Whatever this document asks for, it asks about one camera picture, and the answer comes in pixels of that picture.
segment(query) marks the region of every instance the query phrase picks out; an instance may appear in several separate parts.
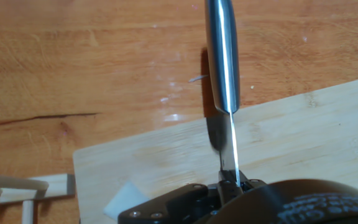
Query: bolt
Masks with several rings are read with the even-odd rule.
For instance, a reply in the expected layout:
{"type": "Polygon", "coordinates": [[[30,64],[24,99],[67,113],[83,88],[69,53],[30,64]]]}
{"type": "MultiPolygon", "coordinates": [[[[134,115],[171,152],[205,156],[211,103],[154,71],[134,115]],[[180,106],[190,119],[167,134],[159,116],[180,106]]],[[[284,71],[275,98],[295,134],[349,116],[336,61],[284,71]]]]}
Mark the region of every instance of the bolt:
{"type": "Polygon", "coordinates": [[[130,217],[135,218],[140,216],[140,212],[133,211],[129,214],[130,217]]]}
{"type": "Polygon", "coordinates": [[[153,213],[153,214],[151,215],[151,217],[152,217],[152,218],[161,218],[161,217],[162,217],[162,213],[160,213],[160,212],[153,213]]]}

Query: knife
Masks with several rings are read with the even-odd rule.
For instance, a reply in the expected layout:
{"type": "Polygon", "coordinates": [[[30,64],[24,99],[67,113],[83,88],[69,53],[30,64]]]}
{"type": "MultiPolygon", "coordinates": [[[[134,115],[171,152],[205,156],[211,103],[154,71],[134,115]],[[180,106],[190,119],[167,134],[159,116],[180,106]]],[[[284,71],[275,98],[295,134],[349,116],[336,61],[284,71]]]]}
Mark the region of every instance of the knife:
{"type": "Polygon", "coordinates": [[[230,0],[205,0],[208,60],[215,107],[225,119],[226,142],[220,152],[221,170],[230,170],[240,187],[233,114],[240,108],[236,21],[230,0]]]}

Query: table surface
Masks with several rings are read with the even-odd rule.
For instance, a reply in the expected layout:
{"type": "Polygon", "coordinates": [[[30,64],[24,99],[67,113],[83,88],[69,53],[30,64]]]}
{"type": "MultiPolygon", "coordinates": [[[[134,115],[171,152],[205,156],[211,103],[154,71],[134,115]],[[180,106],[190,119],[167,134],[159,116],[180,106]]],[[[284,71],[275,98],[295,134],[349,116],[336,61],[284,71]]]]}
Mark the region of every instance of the table surface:
{"type": "MultiPolygon", "coordinates": [[[[207,116],[201,0],[0,0],[0,174],[73,173],[75,150],[207,116]]],[[[358,79],[358,0],[233,0],[241,106],[358,79]]],[[[78,223],[76,198],[38,223],[78,223]]],[[[0,206],[18,223],[20,204],[0,206]]]]}

